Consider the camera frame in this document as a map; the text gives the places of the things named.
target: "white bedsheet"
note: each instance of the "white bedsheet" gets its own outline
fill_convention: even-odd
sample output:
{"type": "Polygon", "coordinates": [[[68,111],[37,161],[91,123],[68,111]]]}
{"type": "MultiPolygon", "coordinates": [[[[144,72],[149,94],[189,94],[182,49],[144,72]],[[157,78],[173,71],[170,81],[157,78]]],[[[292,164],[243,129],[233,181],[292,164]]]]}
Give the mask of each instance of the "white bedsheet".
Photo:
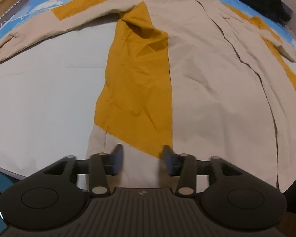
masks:
{"type": "MultiPolygon", "coordinates": [[[[45,40],[0,64],[0,168],[29,176],[84,159],[117,15],[45,40]]],[[[78,186],[85,189],[85,180],[78,186]]]]}

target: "circular pad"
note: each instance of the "circular pad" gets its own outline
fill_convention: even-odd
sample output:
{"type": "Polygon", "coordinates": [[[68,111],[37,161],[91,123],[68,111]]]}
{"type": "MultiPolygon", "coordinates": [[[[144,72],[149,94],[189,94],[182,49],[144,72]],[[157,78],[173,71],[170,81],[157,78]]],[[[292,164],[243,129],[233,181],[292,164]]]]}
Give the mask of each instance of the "circular pad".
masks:
{"type": "Polygon", "coordinates": [[[17,228],[34,231],[69,222],[84,205],[83,192],[61,175],[29,177],[12,185],[0,197],[3,218],[17,228]]]}
{"type": "Polygon", "coordinates": [[[244,175],[219,179],[203,192],[200,203],[215,222],[242,231],[273,227],[286,211],[283,194],[259,179],[244,175]]]}
{"type": "Polygon", "coordinates": [[[29,208],[44,209],[55,204],[58,194],[49,188],[34,188],[26,191],[21,200],[29,208]]]}
{"type": "Polygon", "coordinates": [[[228,194],[229,202],[237,208],[244,210],[257,209],[264,202],[263,195],[253,189],[242,188],[232,190],[228,194]]]}

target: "logo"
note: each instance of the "logo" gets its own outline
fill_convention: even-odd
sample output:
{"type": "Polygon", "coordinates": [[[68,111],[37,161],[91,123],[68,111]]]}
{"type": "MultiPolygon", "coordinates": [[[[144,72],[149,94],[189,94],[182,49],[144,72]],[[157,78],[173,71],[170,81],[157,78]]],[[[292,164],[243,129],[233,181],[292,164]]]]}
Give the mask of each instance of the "logo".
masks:
{"type": "Polygon", "coordinates": [[[147,192],[142,190],[142,191],[139,191],[138,194],[141,195],[141,196],[144,196],[145,194],[147,194],[147,192]]]}

